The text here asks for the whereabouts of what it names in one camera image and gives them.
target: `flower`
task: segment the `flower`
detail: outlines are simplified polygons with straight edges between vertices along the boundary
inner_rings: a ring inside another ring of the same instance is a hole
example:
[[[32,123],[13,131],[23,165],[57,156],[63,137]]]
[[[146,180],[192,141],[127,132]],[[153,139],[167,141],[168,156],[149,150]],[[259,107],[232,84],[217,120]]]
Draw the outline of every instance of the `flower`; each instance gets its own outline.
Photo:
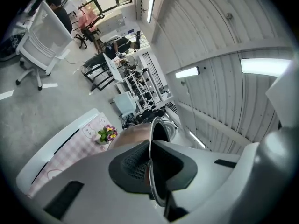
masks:
[[[113,134],[108,135],[108,140],[109,141],[114,140],[116,138],[117,134],[118,134],[117,132],[114,132]]]
[[[114,126],[110,126],[110,125],[106,125],[106,128],[107,128],[107,130],[109,131],[109,130],[115,130],[115,127]]]

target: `concrete floor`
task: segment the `concrete floor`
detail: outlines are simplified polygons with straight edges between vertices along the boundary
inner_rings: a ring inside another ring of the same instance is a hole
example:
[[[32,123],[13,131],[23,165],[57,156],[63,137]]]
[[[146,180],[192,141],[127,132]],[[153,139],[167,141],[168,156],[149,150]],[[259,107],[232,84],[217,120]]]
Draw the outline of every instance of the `concrete floor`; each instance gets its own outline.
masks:
[[[0,160],[2,168],[14,180],[28,160],[55,134],[87,111],[96,108],[121,128],[119,111],[109,101],[117,94],[113,83],[103,91],[95,89],[84,78],[80,67],[96,52],[93,44],[79,49],[72,41],[67,58],[58,63],[43,84],[57,83],[39,91],[34,76],[21,85],[15,81],[23,72],[19,60],[0,63],[0,94],[14,90],[11,97],[0,100]]]

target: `window frame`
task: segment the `window frame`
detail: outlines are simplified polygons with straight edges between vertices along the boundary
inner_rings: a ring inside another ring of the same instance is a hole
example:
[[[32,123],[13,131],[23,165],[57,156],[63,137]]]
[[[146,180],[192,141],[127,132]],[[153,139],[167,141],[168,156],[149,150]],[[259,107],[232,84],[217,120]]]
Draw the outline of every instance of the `window frame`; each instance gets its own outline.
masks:
[[[95,6],[98,8],[98,10],[99,10],[99,12],[100,13],[105,13],[105,12],[108,12],[108,11],[110,11],[110,10],[112,10],[112,9],[114,9],[114,8],[116,8],[116,7],[118,7],[118,6],[122,6],[122,5],[125,5],[125,4],[128,4],[128,3],[131,3],[132,2],[132,0],[129,0],[129,1],[127,1],[127,2],[124,2],[124,3],[119,3],[119,0],[115,0],[116,1],[116,6],[113,6],[113,7],[110,7],[109,9],[106,9],[106,10],[102,10],[102,8],[101,8],[101,6],[99,5],[99,3],[98,3],[98,0],[90,0],[89,2],[87,2],[87,3],[85,3],[85,4],[83,4],[82,6],[79,6],[79,9],[82,9],[82,8],[84,8],[86,5],[88,5],[88,4],[90,4],[90,3],[94,3],[95,4]]]

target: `tablecloth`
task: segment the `tablecloth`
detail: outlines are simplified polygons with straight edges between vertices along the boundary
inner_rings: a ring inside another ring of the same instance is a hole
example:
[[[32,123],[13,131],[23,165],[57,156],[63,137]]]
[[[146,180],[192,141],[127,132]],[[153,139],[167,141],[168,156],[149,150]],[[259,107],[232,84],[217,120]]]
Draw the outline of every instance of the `tablecloth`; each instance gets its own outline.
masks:
[[[94,141],[96,133],[106,125],[111,124],[104,113],[100,113],[77,131],[38,174],[27,196],[32,198],[44,184],[80,159],[106,151],[109,144],[99,145]]]

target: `office chair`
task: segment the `office chair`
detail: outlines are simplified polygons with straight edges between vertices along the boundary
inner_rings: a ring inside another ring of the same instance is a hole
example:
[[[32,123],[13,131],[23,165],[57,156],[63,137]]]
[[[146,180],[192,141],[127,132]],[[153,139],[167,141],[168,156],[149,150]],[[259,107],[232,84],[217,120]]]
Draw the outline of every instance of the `office chair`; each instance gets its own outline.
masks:
[[[49,76],[56,63],[63,60],[70,52],[67,46],[71,41],[71,34],[48,4],[43,1],[32,25],[27,28],[16,49],[16,54],[22,56],[20,65],[23,65],[24,62],[31,65],[29,69],[22,66],[26,71],[16,80],[16,84],[19,85],[25,76],[34,72],[38,90],[41,90],[43,85],[39,71],[41,70]]]
[[[81,36],[79,33],[74,36],[74,38],[81,41],[81,45],[79,46],[79,48],[81,48],[84,44],[86,49],[87,44],[85,41],[90,40],[91,42],[94,42],[93,35],[100,35],[100,32],[96,29],[95,24],[98,20],[103,19],[104,17],[104,14],[95,15],[93,11],[90,11],[89,13],[79,18],[79,28],[81,29],[83,36]]]

